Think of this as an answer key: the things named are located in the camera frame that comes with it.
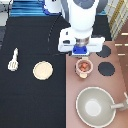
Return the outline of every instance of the small cup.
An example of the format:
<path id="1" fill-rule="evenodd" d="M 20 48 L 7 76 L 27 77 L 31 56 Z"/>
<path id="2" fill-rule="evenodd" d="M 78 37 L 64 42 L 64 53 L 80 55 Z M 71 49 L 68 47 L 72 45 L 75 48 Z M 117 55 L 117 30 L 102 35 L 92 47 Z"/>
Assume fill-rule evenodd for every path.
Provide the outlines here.
<path id="1" fill-rule="evenodd" d="M 88 67 L 86 68 L 85 71 L 82 71 L 80 68 L 83 63 L 87 63 Z M 76 63 L 76 73 L 81 77 L 81 78 L 87 78 L 90 73 L 93 70 L 93 63 L 88 59 L 88 57 L 82 57 L 82 59 L 78 60 Z"/>

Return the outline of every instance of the white floor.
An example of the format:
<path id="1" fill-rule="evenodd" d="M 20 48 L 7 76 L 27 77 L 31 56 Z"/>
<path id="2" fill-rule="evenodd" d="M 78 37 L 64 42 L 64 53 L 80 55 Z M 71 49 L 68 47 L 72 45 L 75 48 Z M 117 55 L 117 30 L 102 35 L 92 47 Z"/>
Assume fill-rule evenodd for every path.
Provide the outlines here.
<path id="1" fill-rule="evenodd" d="M 8 19 L 7 12 L 0 13 L 0 26 L 5 26 L 7 19 Z"/>

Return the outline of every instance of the round cookie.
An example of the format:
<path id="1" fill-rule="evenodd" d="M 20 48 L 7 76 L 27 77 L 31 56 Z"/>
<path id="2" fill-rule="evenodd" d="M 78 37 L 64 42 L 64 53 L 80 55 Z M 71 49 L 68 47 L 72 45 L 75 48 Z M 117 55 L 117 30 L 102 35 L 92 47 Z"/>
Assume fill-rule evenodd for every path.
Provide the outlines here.
<path id="1" fill-rule="evenodd" d="M 39 80 L 48 79 L 53 73 L 52 65 L 46 61 L 39 62 L 33 69 L 34 76 Z"/>

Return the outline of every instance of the bowl rim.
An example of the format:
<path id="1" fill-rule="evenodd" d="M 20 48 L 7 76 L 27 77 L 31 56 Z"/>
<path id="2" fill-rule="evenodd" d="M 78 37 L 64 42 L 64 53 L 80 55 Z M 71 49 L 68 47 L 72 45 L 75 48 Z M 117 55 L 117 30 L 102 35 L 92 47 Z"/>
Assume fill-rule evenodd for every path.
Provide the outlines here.
<path id="1" fill-rule="evenodd" d="M 91 126 L 91 127 L 94 127 L 94 128 L 96 128 L 96 127 L 98 127 L 98 128 L 100 128 L 100 127 L 103 128 L 103 127 L 106 127 L 106 126 L 110 125 L 110 124 L 112 123 L 112 121 L 114 120 L 114 118 L 115 118 L 116 109 L 114 109 L 113 116 L 112 116 L 111 120 L 110 120 L 108 123 L 106 123 L 106 124 L 104 124 L 104 125 L 101 125 L 101 126 L 95 126 L 95 125 L 89 124 L 89 123 L 88 123 L 87 121 L 85 121 L 85 120 L 82 118 L 82 116 L 80 115 L 79 110 L 78 110 L 78 100 L 79 100 L 80 96 L 82 95 L 82 93 L 84 93 L 86 90 L 89 90 L 89 89 L 98 89 L 98 90 L 101 90 L 101 91 L 105 92 L 105 93 L 110 97 L 110 99 L 111 99 L 111 101 L 113 102 L 113 104 L 115 104 L 115 103 L 114 103 L 114 99 L 112 98 L 112 96 L 111 96 L 106 90 L 104 90 L 104 89 L 102 89 L 102 88 L 100 88 L 100 87 L 87 87 L 87 88 L 83 89 L 83 90 L 78 94 L 77 99 L 76 99 L 76 110 L 77 110 L 78 116 L 80 117 L 80 119 L 81 119 L 84 123 L 86 123 L 88 126 Z"/>

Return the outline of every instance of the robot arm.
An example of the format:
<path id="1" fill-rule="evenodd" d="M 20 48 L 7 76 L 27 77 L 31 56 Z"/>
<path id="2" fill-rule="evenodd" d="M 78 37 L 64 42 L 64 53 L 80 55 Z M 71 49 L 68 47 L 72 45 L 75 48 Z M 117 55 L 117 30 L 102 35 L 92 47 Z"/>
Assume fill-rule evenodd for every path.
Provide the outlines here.
<path id="1" fill-rule="evenodd" d="M 63 18 L 71 25 L 60 32 L 58 45 L 60 52 L 72 52 L 72 55 L 87 56 L 91 52 L 102 50 L 105 38 L 92 38 L 92 26 L 96 13 L 103 11 L 108 0 L 45 0 L 45 2 L 47 7 L 52 5 L 48 10 L 57 8 L 60 3 L 58 8 L 61 8 Z"/>

